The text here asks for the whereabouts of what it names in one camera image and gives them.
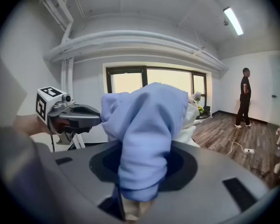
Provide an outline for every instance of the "light blue cloth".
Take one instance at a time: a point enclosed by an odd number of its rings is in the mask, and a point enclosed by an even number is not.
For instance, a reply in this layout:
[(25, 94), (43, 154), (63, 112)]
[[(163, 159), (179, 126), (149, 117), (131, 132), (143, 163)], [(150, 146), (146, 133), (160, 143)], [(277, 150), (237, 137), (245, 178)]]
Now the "light blue cloth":
[(122, 142), (118, 175), (125, 198), (148, 202), (157, 196), (167, 172), (165, 156), (187, 107), (187, 92), (160, 83), (102, 97), (102, 126), (110, 140)]

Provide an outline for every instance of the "power strip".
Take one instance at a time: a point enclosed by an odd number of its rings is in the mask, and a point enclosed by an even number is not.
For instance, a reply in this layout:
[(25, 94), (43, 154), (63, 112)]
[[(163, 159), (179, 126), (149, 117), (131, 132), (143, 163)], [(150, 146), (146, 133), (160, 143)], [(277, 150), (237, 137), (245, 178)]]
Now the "power strip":
[[(228, 155), (231, 154), (231, 152), (232, 152), (232, 146), (233, 146), (234, 143), (237, 144), (237, 145), (240, 145), (240, 144), (238, 144), (237, 142), (232, 142), (232, 145), (231, 145), (231, 148), (230, 148), (230, 152), (229, 152), (228, 154), (226, 154), (226, 156), (228, 156)], [(245, 150), (244, 150), (244, 149), (243, 149), (243, 146), (241, 146), (241, 148), (242, 148), (242, 151), (243, 151), (245, 154), (254, 154), (254, 153), (255, 153), (254, 149), (245, 148)]]
[(245, 148), (245, 149), (244, 149), (244, 152), (245, 152), (246, 154), (254, 154), (254, 153), (255, 153), (254, 149), (251, 149), (251, 148)]

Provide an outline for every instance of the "person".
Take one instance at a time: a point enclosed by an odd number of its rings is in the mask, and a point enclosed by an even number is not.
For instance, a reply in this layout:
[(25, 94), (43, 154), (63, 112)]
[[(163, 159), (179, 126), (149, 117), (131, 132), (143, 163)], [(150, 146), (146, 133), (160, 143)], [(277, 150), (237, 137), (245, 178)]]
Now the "person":
[(244, 77), (241, 82), (241, 95), (240, 95), (240, 107), (237, 114), (237, 119), (235, 122), (235, 127), (241, 129), (242, 126), (240, 125), (240, 121), (244, 114), (245, 119), (245, 126), (251, 127), (248, 112), (249, 112), (249, 104), (250, 104), (250, 98), (251, 98), (251, 87), (249, 83), (248, 77), (250, 76), (250, 70), (248, 68), (243, 69)]
[[(67, 120), (59, 118), (55, 118), (52, 122), (55, 129), (60, 132), (62, 131), (64, 125), (69, 125)], [(14, 120), (13, 127), (15, 130), (28, 136), (38, 133), (47, 133), (50, 135), (54, 134), (48, 129), (47, 125), (41, 121), (37, 114), (17, 115)]]

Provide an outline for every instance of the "window frame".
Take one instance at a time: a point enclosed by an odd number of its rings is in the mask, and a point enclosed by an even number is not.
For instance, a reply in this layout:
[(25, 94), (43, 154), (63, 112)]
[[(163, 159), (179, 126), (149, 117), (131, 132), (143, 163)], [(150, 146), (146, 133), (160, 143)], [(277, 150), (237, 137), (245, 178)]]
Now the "window frame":
[(192, 94), (194, 94), (194, 76), (199, 76), (199, 77), (204, 77), (204, 91), (205, 93), (204, 94), (201, 94), (202, 97), (205, 98), (205, 105), (206, 105), (206, 101), (207, 101), (207, 89), (206, 89), (206, 74), (205, 73), (201, 73), (201, 72), (197, 72), (197, 71), (193, 71), (191, 72), (191, 76), (192, 76), (192, 80), (191, 80), (191, 83), (192, 83)]
[(112, 93), (112, 83), (111, 83), (111, 75), (116, 74), (125, 74), (125, 73), (141, 73), (142, 77), (142, 87), (148, 84), (147, 81), (147, 70), (175, 70), (175, 71), (183, 71), (191, 73), (191, 91), (194, 94), (194, 76), (204, 77), (204, 90), (205, 93), (201, 94), (202, 97), (205, 98), (205, 105), (207, 102), (207, 89), (206, 89), (206, 73), (197, 72), (194, 70), (185, 70), (179, 68), (171, 68), (171, 67), (161, 67), (161, 66), (120, 66), (120, 67), (106, 67), (106, 76), (107, 76), (107, 89), (108, 93)]
[(106, 67), (108, 93), (112, 93), (111, 75), (125, 74), (125, 73), (141, 73), (142, 87), (147, 85), (146, 66)]

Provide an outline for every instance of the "door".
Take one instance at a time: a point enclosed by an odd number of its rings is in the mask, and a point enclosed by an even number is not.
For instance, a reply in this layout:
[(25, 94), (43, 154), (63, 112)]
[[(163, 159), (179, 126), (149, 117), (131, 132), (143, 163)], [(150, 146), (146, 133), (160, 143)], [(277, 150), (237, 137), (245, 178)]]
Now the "door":
[(269, 123), (280, 125), (280, 55), (269, 56), (272, 73), (272, 106), (269, 115)]

